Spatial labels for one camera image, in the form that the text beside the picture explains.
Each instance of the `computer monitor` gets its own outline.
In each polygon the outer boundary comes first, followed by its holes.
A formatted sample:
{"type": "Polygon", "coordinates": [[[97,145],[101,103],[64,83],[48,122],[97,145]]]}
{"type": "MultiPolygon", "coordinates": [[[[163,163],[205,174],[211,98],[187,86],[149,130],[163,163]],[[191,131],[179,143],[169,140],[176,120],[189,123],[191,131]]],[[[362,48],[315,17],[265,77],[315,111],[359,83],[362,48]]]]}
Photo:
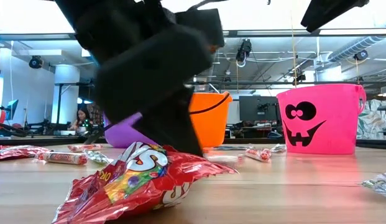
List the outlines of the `computer monitor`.
{"type": "Polygon", "coordinates": [[[280,108],[275,96],[240,96],[241,121],[280,121],[280,108]]]}
{"type": "Polygon", "coordinates": [[[16,108],[17,108],[18,103],[19,103],[19,100],[12,100],[7,104],[7,107],[5,109],[6,121],[13,120],[14,113],[16,112],[16,108]]]}

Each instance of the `ductwork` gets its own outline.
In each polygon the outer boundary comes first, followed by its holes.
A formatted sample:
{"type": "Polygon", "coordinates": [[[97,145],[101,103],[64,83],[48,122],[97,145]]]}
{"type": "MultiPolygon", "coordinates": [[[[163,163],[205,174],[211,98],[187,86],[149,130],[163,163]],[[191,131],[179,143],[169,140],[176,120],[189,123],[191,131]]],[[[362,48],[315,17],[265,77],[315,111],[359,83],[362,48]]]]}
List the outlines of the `ductwork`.
{"type": "Polygon", "coordinates": [[[341,49],[333,52],[328,56],[329,62],[340,62],[344,59],[353,57],[355,54],[365,50],[366,48],[379,43],[386,39],[386,36],[373,36],[373,37],[362,37],[353,42],[348,43],[341,49]]]}

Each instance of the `bucket handle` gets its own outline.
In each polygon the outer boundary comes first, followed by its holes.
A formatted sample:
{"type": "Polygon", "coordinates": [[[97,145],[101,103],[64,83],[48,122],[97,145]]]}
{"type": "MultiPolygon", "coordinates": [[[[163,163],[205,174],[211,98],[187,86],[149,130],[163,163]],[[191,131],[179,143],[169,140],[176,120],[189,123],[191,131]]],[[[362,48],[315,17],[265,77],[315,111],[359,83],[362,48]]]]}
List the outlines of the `bucket handle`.
{"type": "Polygon", "coordinates": [[[207,111],[213,110],[213,109],[217,108],[218,106],[220,106],[223,102],[225,102],[229,98],[229,96],[230,96],[230,93],[227,93],[226,96],[224,96],[224,98],[221,101],[219,101],[219,103],[216,103],[215,105],[213,105],[209,108],[203,109],[203,110],[192,111],[192,112],[190,112],[190,114],[205,113],[207,111]]]}
{"type": "Polygon", "coordinates": [[[364,87],[362,87],[362,85],[358,85],[357,87],[359,87],[358,88],[359,99],[362,99],[362,105],[361,105],[360,110],[359,110],[359,114],[361,114],[361,112],[365,108],[365,103],[367,101],[367,94],[365,93],[364,87]]]}

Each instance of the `wooden table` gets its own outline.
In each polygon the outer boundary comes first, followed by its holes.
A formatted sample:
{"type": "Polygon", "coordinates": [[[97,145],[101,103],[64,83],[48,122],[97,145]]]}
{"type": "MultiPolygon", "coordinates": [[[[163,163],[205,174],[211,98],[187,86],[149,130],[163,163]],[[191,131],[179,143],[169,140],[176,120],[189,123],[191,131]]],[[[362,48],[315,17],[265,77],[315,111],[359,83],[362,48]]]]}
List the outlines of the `wooden table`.
{"type": "MultiPolygon", "coordinates": [[[[122,149],[103,152],[116,158],[122,149]]],[[[0,223],[50,223],[71,181],[101,168],[0,162],[0,223]]],[[[359,185],[386,171],[386,150],[358,148],[356,156],[275,154],[271,163],[247,158],[239,171],[196,182],[175,208],[110,223],[386,223],[386,198],[359,185]]]]}

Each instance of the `robotic claw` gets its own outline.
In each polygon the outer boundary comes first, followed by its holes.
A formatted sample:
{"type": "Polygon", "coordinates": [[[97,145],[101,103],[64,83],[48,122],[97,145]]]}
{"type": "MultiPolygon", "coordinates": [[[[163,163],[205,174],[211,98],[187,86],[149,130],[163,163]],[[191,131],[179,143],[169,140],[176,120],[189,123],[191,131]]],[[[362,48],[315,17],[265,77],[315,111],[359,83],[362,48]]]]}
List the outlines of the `robotic claw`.
{"type": "MultiPolygon", "coordinates": [[[[140,111],[134,127],[159,144],[202,156],[183,82],[212,66],[224,46],[217,9],[172,13],[160,0],[55,0],[80,45],[99,65],[96,103],[116,124],[140,111]]],[[[313,32],[368,0],[312,0],[302,25],[313,32]]]]}

